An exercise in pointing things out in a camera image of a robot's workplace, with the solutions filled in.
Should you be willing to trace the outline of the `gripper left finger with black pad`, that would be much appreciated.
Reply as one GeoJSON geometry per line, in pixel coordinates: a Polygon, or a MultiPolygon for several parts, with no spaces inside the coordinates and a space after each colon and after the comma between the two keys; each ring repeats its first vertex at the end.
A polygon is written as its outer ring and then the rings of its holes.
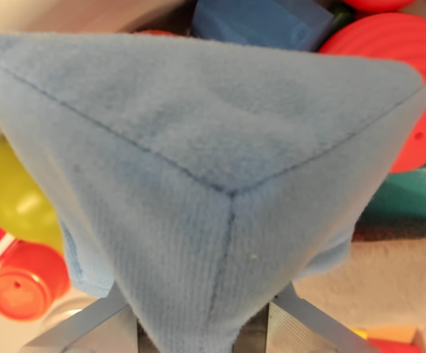
{"type": "Polygon", "coordinates": [[[117,285],[106,297],[19,349],[20,353],[137,351],[138,320],[117,285]]]}

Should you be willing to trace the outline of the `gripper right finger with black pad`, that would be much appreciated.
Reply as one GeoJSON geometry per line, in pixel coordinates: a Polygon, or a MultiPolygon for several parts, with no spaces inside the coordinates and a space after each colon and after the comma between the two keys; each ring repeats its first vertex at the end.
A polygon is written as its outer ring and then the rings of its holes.
{"type": "Polygon", "coordinates": [[[267,351],[379,352],[367,340],[300,298],[289,285],[269,303],[267,351]]]}

